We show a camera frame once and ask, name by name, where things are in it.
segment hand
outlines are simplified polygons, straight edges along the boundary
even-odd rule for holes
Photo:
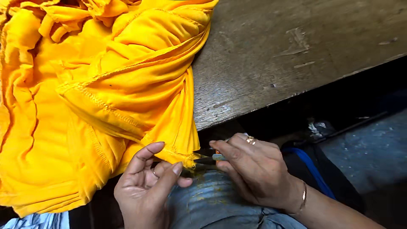
[[[177,181],[180,187],[192,184],[191,178],[179,177],[181,162],[173,165],[160,162],[153,173],[152,157],[163,147],[164,142],[156,142],[138,151],[114,188],[114,197],[119,203],[126,229],[168,228],[166,201],[172,186]]]
[[[240,195],[257,205],[294,213],[302,203],[303,183],[290,175],[276,144],[256,140],[248,143],[247,135],[235,134],[227,142],[210,141],[228,161],[217,167],[228,173]]]

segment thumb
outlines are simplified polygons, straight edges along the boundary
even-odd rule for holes
[[[155,206],[164,206],[172,187],[182,172],[182,162],[177,162],[165,170],[155,185],[149,190],[148,196]]]

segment person's right hand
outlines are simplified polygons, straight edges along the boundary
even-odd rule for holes
[[[210,141],[210,146],[228,160],[217,161],[217,167],[229,174],[247,201],[297,212],[304,185],[288,173],[278,146],[259,140],[252,145],[246,140],[247,135],[237,133],[227,142]]]

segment fabric fold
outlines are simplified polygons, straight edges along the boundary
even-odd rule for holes
[[[191,63],[216,3],[2,2],[0,205],[84,205],[154,141],[193,168]]]

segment worn wooden surface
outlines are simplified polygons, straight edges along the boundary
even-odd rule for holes
[[[193,62],[197,128],[406,53],[403,0],[220,0]]]

